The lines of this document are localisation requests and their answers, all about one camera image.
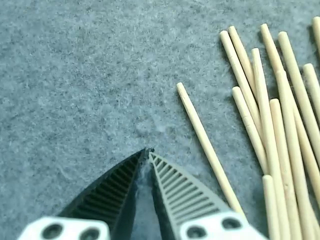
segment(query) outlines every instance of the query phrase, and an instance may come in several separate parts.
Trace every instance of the wooden stick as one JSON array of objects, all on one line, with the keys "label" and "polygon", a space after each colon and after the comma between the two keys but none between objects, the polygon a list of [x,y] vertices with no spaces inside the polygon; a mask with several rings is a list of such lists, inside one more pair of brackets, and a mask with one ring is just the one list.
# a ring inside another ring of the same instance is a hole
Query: wooden stick
[{"label": "wooden stick", "polygon": [[289,83],[285,71],[280,70],[276,73],[276,82],[280,95],[285,136],[289,150],[294,189],[298,202],[302,236],[303,239],[306,240],[315,240],[314,227],[312,220],[310,220],[311,209],[307,181],[296,131],[292,98],[288,94]]},{"label": "wooden stick", "polygon": [[312,20],[313,34],[320,55],[320,17],[316,16]]},{"label": "wooden stick", "polygon": [[284,61],[288,68],[288,73],[293,84],[294,92],[300,105],[300,110],[302,112],[305,126],[308,131],[308,136],[313,147],[313,152],[315,154],[316,160],[318,161],[318,164],[320,165],[320,130],[307,94],[307,90],[300,74],[299,66],[296,61],[295,54],[292,50],[288,34],[282,31],[279,33],[278,39]]},{"label": "wooden stick", "polygon": [[262,177],[266,217],[270,240],[280,240],[279,218],[275,205],[277,205],[275,184],[270,175]]},{"label": "wooden stick", "polygon": [[228,32],[232,40],[233,46],[235,48],[236,54],[240,60],[243,71],[245,73],[246,79],[248,80],[249,85],[251,87],[251,91],[253,95],[256,96],[256,84],[255,84],[254,71],[252,69],[252,65],[249,60],[246,49],[243,43],[241,42],[241,39],[237,33],[235,26],[230,26],[228,29]]},{"label": "wooden stick", "polygon": [[271,117],[265,74],[258,48],[252,50],[255,87],[260,109],[265,152],[270,175],[275,183],[276,207],[278,212],[281,239],[290,239],[290,225],[286,206],[286,197],[277,152],[276,137]]},{"label": "wooden stick", "polygon": [[290,235],[292,240],[302,240],[298,205],[279,100],[276,98],[272,99],[270,101],[270,108],[290,225]]},{"label": "wooden stick", "polygon": [[206,157],[209,160],[209,163],[214,171],[214,174],[221,186],[221,189],[226,197],[226,200],[228,201],[230,207],[237,213],[240,213],[245,217],[244,211],[242,210],[240,203],[237,199],[237,196],[235,192],[233,191],[229,180],[225,174],[225,171],[223,167],[221,166],[219,159],[215,153],[214,148],[212,147],[210,140],[208,138],[208,135],[204,129],[204,126],[202,125],[200,118],[197,114],[197,111],[192,104],[188,93],[182,84],[182,82],[179,82],[177,85],[177,90],[179,93],[179,96],[182,100],[182,103],[184,105],[184,108],[189,116],[189,119],[192,123],[192,126],[195,130],[195,133],[200,141],[200,144],[203,148],[203,151],[206,155]]},{"label": "wooden stick", "polygon": [[308,91],[311,95],[318,123],[320,124],[320,85],[315,72],[315,68],[311,63],[308,63],[303,66],[303,72],[307,80]]},{"label": "wooden stick", "polygon": [[234,88],[232,88],[232,95],[233,95],[235,104],[239,110],[246,132],[249,135],[254,152],[260,163],[260,167],[263,171],[263,174],[266,175],[268,174],[266,151],[261,141],[261,138],[259,136],[259,133],[257,131],[257,128],[255,126],[255,123],[250,115],[249,108],[246,104],[245,98],[241,92],[240,87],[235,86]]},{"label": "wooden stick", "polygon": [[283,70],[284,67],[278,54],[275,42],[271,36],[268,25],[266,23],[261,25],[261,34],[266,48],[266,52],[271,62],[273,72],[274,74],[276,74],[278,70]]},{"label": "wooden stick", "polygon": [[[271,61],[273,72],[274,74],[277,74],[277,71],[284,70],[284,67],[282,65],[276,45],[266,24],[263,24],[261,26],[261,33],[268,53],[268,57]],[[301,147],[303,162],[306,166],[306,170],[308,171],[308,175],[310,176],[312,188],[315,192],[315,196],[320,207],[320,187],[318,185],[319,180],[317,180],[319,179],[319,177],[317,177],[318,173],[316,173],[316,171],[318,171],[318,168],[316,167],[317,162],[289,83],[287,83],[287,94],[289,95],[289,98],[291,98],[291,103],[293,106],[294,120],[299,138],[299,144]]]},{"label": "wooden stick", "polygon": [[236,50],[231,42],[231,39],[227,31],[220,32],[220,37],[221,37],[224,50],[230,61],[235,78],[239,84],[239,87],[241,88],[245,102],[250,110],[255,127],[259,133],[259,136],[261,137],[261,139],[263,139],[263,136],[262,136],[263,131],[261,126],[258,105],[250,89],[244,70],[242,69],[242,66],[239,62]]}]

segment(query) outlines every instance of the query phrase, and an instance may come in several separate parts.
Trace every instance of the screw hole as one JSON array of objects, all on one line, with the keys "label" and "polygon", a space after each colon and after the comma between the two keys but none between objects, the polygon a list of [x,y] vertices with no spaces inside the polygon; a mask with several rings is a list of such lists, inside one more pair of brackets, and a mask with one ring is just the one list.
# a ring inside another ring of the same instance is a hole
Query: screw hole
[{"label": "screw hole", "polygon": [[234,218],[226,218],[222,221],[222,226],[225,229],[238,229],[241,228],[241,223]]},{"label": "screw hole", "polygon": [[98,229],[89,228],[81,234],[80,240],[97,240],[99,235],[100,233]]},{"label": "screw hole", "polygon": [[199,226],[191,226],[189,229],[186,231],[186,235],[190,239],[199,239],[203,238],[207,235],[206,231],[204,230],[203,227]]},{"label": "screw hole", "polygon": [[42,237],[44,239],[55,239],[55,238],[59,237],[62,230],[63,230],[63,228],[60,224],[57,224],[57,223],[51,224],[43,230]]}]

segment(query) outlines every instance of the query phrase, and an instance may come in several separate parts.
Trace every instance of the gray carpet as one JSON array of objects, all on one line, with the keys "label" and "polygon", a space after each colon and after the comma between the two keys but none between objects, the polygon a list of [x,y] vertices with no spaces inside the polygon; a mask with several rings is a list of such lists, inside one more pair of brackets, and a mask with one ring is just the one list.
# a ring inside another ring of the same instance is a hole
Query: gray carpet
[{"label": "gray carpet", "polygon": [[[288,31],[299,64],[319,72],[310,32],[319,7],[318,0],[2,0],[0,239],[58,213],[144,147],[224,199],[177,94],[180,81],[249,222],[267,235],[262,171],[231,95],[236,80],[219,32],[235,25],[247,50],[260,48],[276,97],[260,24],[273,36]],[[147,217],[153,228],[154,214]],[[159,239],[141,226],[132,239]]]}]

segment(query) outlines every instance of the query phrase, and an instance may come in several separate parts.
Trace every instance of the bamboo skewer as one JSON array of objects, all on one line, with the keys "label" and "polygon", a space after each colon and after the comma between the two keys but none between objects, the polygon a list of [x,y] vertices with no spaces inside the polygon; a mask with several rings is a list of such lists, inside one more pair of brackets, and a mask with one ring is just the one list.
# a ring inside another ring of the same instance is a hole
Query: bamboo skewer
[{"label": "bamboo skewer", "polygon": [[299,147],[298,133],[294,113],[292,109],[292,98],[288,94],[288,79],[286,72],[280,70],[276,73],[276,82],[278,85],[282,114],[285,128],[287,146],[291,163],[294,189],[298,202],[301,230],[303,239],[315,240],[314,226],[310,220],[311,207],[304,173],[304,165]]},{"label": "bamboo skewer", "polygon": [[263,192],[265,199],[266,217],[270,240],[280,240],[279,218],[275,205],[277,205],[275,184],[270,175],[262,177]]},{"label": "bamboo skewer", "polygon": [[290,236],[292,240],[302,240],[298,205],[279,100],[272,99],[270,101],[270,108],[290,225]]},{"label": "bamboo skewer", "polygon": [[246,49],[243,43],[241,42],[241,39],[237,33],[235,26],[230,26],[228,29],[228,32],[232,40],[236,54],[238,56],[238,59],[240,60],[241,66],[245,73],[246,79],[249,82],[249,85],[251,87],[251,91],[253,95],[256,96],[256,84],[255,84],[254,71],[252,69],[252,65],[249,60]]},{"label": "bamboo skewer", "polygon": [[[276,45],[272,39],[272,36],[269,32],[268,26],[266,24],[261,25],[261,33],[263,36],[264,45],[266,47],[266,51],[268,54],[268,57],[271,62],[271,66],[273,69],[274,74],[277,74],[277,71],[282,70],[284,71],[284,67],[282,65],[279,53],[277,51]],[[287,83],[287,93],[289,95],[289,98],[291,99],[291,104],[293,107],[293,114],[294,114],[294,120],[295,125],[297,129],[299,144],[301,147],[301,153],[303,157],[303,162],[306,166],[306,170],[308,172],[308,175],[311,179],[311,184],[313,191],[315,193],[318,205],[320,207],[320,187],[319,187],[319,169],[317,166],[317,161],[313,152],[313,149],[311,147],[304,123],[302,121],[302,118],[299,113],[298,106],[296,104],[294,95],[292,93],[292,90],[290,88],[289,83]]]},{"label": "bamboo skewer", "polygon": [[220,37],[221,37],[221,41],[222,41],[224,50],[225,50],[225,52],[228,56],[228,59],[230,61],[235,78],[236,78],[236,80],[239,84],[239,87],[243,93],[245,102],[250,110],[255,127],[259,133],[260,138],[263,139],[263,135],[262,135],[263,131],[262,131],[262,125],[261,125],[261,119],[260,119],[258,105],[257,105],[255,97],[250,89],[246,75],[242,69],[240,62],[239,62],[235,48],[232,44],[232,41],[231,41],[227,31],[222,31],[220,33]]},{"label": "bamboo skewer", "polygon": [[320,55],[320,17],[316,16],[312,19],[312,28],[318,52]]},{"label": "bamboo skewer", "polygon": [[284,60],[288,68],[288,73],[297,96],[297,101],[300,105],[300,110],[302,112],[306,129],[308,131],[308,136],[313,147],[313,152],[318,164],[320,165],[320,130],[318,128],[317,120],[312,109],[302,76],[300,74],[288,34],[282,31],[279,33],[278,37]]},{"label": "bamboo skewer", "polygon": [[200,141],[200,144],[203,148],[203,151],[209,160],[209,163],[214,171],[214,174],[215,174],[215,176],[221,186],[221,189],[222,189],[230,207],[235,212],[242,214],[243,217],[245,218],[246,216],[240,206],[240,203],[237,199],[237,196],[229,183],[229,180],[225,174],[225,171],[224,171],[221,163],[219,162],[219,159],[215,153],[215,150],[210,143],[210,140],[209,140],[208,135],[204,129],[204,126],[201,123],[201,120],[197,114],[197,111],[196,111],[195,107],[193,106],[184,85],[182,84],[182,82],[179,82],[176,85],[176,87],[177,87],[179,96],[182,100],[182,103],[184,105],[184,108],[185,108],[185,110],[189,116],[189,119],[192,123],[192,126],[195,130],[195,133],[196,133],[196,135]]},{"label": "bamboo skewer", "polygon": [[269,97],[267,91],[267,85],[265,80],[265,74],[260,58],[258,48],[252,50],[253,57],[253,72],[255,78],[255,87],[257,92],[257,99],[260,109],[260,116],[263,129],[265,152],[267,156],[267,162],[269,167],[269,173],[273,178],[276,207],[278,212],[279,224],[280,224],[280,236],[281,239],[290,239],[290,225],[287,213],[286,198],[283,187],[283,181],[281,177],[281,170],[279,164],[279,156],[277,151],[276,137],[274,132],[274,126],[271,117],[271,110],[269,105]]},{"label": "bamboo skewer", "polygon": [[232,88],[232,95],[235,101],[235,104],[239,110],[240,116],[242,118],[243,124],[245,126],[246,132],[249,135],[251,144],[253,146],[254,152],[258,158],[263,174],[268,174],[268,163],[267,156],[264,145],[261,141],[255,123],[250,115],[250,111],[246,104],[245,98],[241,92],[240,87],[235,86]]},{"label": "bamboo skewer", "polygon": [[304,65],[303,72],[307,80],[308,91],[310,93],[314,110],[317,115],[318,123],[320,124],[320,85],[319,85],[319,81],[318,81],[314,66],[311,63]]}]

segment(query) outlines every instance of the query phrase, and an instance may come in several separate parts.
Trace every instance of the stick end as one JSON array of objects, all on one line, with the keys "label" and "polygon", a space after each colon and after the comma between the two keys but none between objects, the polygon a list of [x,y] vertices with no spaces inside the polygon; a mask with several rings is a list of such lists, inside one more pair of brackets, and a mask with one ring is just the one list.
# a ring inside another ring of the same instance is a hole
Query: stick end
[{"label": "stick end", "polygon": [[280,106],[280,102],[279,102],[279,99],[278,98],[272,98],[271,100],[270,100],[270,107],[271,106],[276,106],[276,105],[279,105]]}]

